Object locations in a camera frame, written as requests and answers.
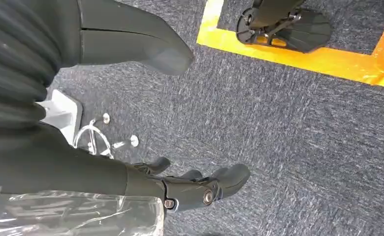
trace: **yellow floor marking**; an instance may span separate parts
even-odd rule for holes
[[[240,43],[235,32],[218,29],[224,0],[207,0],[197,43],[244,56],[294,66],[371,85],[384,86],[384,33],[372,55],[331,48],[303,54],[291,50]]]

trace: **transparent plastic sheet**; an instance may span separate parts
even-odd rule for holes
[[[0,194],[0,236],[162,236],[160,199],[44,191]]]

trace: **metal stand base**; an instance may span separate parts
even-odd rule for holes
[[[73,139],[80,128],[82,105],[75,99],[54,90],[51,100],[39,102],[46,109],[46,118],[42,122],[58,128],[72,145]]]
[[[131,137],[129,139],[126,139],[122,142],[117,142],[117,143],[114,143],[111,145],[110,142],[108,141],[108,138],[100,131],[100,129],[98,129],[95,126],[95,123],[100,121],[100,120],[102,120],[102,122],[104,124],[108,125],[111,121],[111,117],[109,116],[108,113],[105,113],[105,114],[103,114],[102,117],[95,118],[95,119],[91,120],[88,125],[83,126],[79,130],[79,132],[77,133],[77,135],[75,136],[75,138],[72,142],[72,145],[74,148],[79,147],[80,138],[85,131],[89,131],[90,142],[88,143],[88,151],[92,155],[100,154],[103,156],[108,156],[110,159],[114,159],[114,151],[115,150],[120,149],[122,147],[127,147],[127,146],[131,146],[133,148],[138,146],[139,140],[138,140],[138,137],[135,135],[131,135]],[[96,135],[99,135],[99,137],[105,143],[105,146],[106,146],[105,151],[98,152]]]

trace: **gray carpet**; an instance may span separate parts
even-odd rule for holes
[[[167,236],[384,235],[384,88],[197,45],[205,0],[124,0],[163,17],[196,62],[169,77],[142,65],[64,69],[53,88],[81,101],[83,123],[108,112],[111,140],[134,133],[127,162],[160,156],[167,174],[210,174],[242,162],[236,196],[168,216]],[[226,0],[233,29],[250,1]],[[309,0],[331,19],[329,47],[369,54],[384,30],[384,0]]]

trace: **screw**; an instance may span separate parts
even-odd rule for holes
[[[103,114],[102,118],[103,118],[103,122],[104,122],[105,124],[109,124],[110,121],[111,121],[111,117],[109,116],[108,113]]]
[[[210,205],[213,201],[213,193],[212,193],[212,190],[211,189],[207,189],[205,192],[204,192],[204,204],[205,205]]]
[[[175,207],[175,201],[172,199],[167,199],[164,201],[164,207],[167,209],[172,209]]]
[[[139,140],[138,140],[138,137],[136,135],[131,135],[131,138],[129,140],[131,141],[131,145],[133,147],[138,146]]]

